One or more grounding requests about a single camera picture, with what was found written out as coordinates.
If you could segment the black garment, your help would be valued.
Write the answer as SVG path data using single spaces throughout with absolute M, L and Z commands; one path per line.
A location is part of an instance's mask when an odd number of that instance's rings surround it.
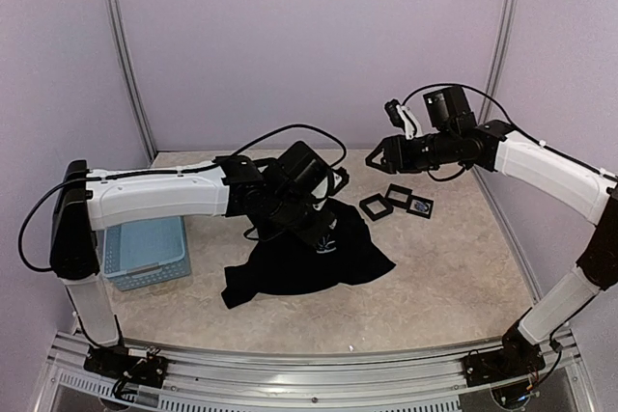
M 396 267 L 373 242 L 355 206 L 329 200 L 336 225 L 315 247 L 284 233 L 255 245 L 247 262 L 224 268 L 225 306 L 233 309 L 258 294 L 288 296 L 314 293 L 339 284 L 375 281 Z

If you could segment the starry night blue brooch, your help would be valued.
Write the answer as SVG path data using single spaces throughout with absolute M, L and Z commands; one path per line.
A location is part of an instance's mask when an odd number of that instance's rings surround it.
M 425 202 L 415 200 L 414 201 L 414 208 L 416 210 L 419 210 L 419 211 L 427 211 L 428 210 L 428 205 Z

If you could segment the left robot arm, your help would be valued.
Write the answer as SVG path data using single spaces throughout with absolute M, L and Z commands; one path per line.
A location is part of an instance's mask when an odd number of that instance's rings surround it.
M 73 161 L 54 192 L 49 264 L 62 281 L 98 363 L 117 378 L 135 368 L 120 345 L 98 260 L 96 233 L 113 226 L 173 216 L 246 216 L 261 233 L 290 233 L 315 246 L 333 229 L 328 198 L 347 185 L 345 169 L 329 165 L 303 142 L 276 158 L 242 154 L 142 171 L 91 170 Z

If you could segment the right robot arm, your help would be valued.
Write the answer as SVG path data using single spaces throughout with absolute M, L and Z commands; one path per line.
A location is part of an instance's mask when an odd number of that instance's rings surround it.
M 382 139 L 367 166 L 386 174 L 432 174 L 441 166 L 474 166 L 520 180 L 583 216 L 595 228 L 574 267 L 515 324 L 515 340 L 495 353 L 494 369 L 513 377 L 532 358 L 529 345 L 548 339 L 600 292 L 617 283 L 617 177 L 534 138 L 510 117 L 480 124 L 466 98 L 470 86 L 418 89 L 434 132 L 425 134 L 404 101 L 384 106 L 401 134 Z

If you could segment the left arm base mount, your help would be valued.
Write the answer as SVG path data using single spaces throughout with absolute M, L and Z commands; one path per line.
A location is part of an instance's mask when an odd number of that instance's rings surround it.
M 118 331 L 119 339 L 111 345 L 95 342 L 86 332 L 83 333 L 89 343 L 85 371 L 112 379 L 111 395 L 116 399 L 124 399 L 128 394 L 129 384 L 146 386 L 156 389 L 163 387 L 167 376 L 169 360 L 160 354 L 156 347 L 132 349 L 125 345 L 122 331 Z

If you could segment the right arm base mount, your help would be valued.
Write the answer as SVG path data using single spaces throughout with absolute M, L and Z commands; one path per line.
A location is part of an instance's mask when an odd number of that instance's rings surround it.
M 494 350 L 469 351 L 461 360 L 465 384 L 468 388 L 488 386 L 493 402 L 502 410 L 522 409 L 539 387 L 554 373 L 562 360 L 563 345 L 551 334 L 549 347 L 556 354 L 551 367 L 547 364 L 539 344 L 530 344 L 515 328 L 501 340 Z

